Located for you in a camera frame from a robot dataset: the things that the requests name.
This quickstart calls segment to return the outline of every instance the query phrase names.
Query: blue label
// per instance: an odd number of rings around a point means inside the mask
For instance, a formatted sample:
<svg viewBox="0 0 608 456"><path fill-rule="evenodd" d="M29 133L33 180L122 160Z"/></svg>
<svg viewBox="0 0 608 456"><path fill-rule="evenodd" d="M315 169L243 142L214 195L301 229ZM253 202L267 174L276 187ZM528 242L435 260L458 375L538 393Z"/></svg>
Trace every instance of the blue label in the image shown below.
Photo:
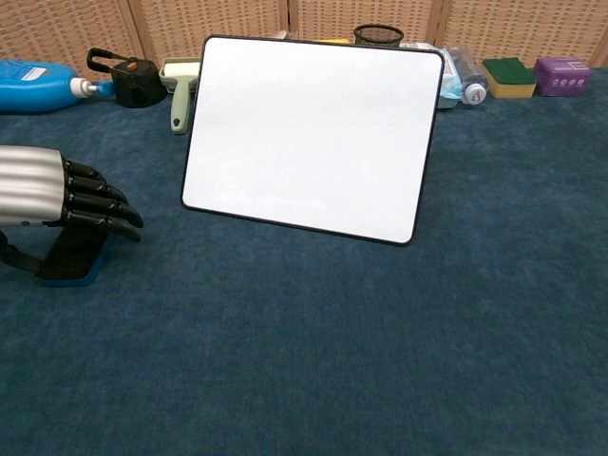
<svg viewBox="0 0 608 456"><path fill-rule="evenodd" d="M21 65L10 60L0 60L0 79L21 80L31 69L31 66Z"/></svg>

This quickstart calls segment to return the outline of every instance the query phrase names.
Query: white cylindrical object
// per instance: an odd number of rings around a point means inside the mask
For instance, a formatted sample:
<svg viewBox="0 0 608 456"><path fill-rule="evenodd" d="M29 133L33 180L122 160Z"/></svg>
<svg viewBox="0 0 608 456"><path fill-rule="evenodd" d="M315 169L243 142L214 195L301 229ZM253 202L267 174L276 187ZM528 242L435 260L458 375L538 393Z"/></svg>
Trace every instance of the white cylindrical object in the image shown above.
<svg viewBox="0 0 608 456"><path fill-rule="evenodd" d="M88 98L95 91L97 87L85 78L72 78L69 80L69 89L77 98Z"/></svg>
<svg viewBox="0 0 608 456"><path fill-rule="evenodd" d="M485 100L486 93L483 85L478 83L470 84L463 92L463 102L467 105L478 105Z"/></svg>
<svg viewBox="0 0 608 456"><path fill-rule="evenodd" d="M199 76L200 61L197 62L171 62L164 64L162 75L165 78L178 76Z"/></svg>

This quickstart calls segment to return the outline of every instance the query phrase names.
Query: blue spray bottle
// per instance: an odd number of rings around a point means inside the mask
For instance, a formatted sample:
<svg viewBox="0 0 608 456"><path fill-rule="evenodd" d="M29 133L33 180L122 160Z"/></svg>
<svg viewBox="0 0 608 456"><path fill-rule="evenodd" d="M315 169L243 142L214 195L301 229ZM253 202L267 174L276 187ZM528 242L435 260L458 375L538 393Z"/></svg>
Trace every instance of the blue spray bottle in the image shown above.
<svg viewBox="0 0 608 456"><path fill-rule="evenodd" d="M98 94L114 95L110 81L93 84L69 66L0 60L0 112L49 112Z"/></svg>

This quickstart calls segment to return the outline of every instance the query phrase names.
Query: yellow object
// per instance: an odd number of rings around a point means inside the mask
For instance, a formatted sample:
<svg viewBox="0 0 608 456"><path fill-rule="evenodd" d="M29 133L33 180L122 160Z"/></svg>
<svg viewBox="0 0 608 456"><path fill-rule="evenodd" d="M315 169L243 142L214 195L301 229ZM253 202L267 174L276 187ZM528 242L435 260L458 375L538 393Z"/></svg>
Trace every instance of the yellow object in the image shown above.
<svg viewBox="0 0 608 456"><path fill-rule="evenodd" d="M334 43L337 45L349 45L351 42L347 38L332 38L331 40L315 40L317 43Z"/></svg>
<svg viewBox="0 0 608 456"><path fill-rule="evenodd" d="M487 68L482 65L482 71L490 84L490 93L494 98L532 98L535 84L500 84Z"/></svg>

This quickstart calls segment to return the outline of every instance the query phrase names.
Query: black water bottle lid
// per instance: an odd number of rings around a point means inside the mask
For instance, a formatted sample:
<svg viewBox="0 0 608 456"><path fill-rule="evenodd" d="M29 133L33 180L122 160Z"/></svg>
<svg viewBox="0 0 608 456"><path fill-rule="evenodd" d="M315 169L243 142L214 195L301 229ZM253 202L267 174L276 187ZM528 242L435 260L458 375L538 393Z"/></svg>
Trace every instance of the black water bottle lid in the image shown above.
<svg viewBox="0 0 608 456"><path fill-rule="evenodd" d="M114 67L95 62L95 57L122 60ZM159 70L154 62L136 57L123 57L109 50L93 47L86 56L87 66L102 73L110 73L116 101L126 107L145 107L158 103L167 96Z"/></svg>

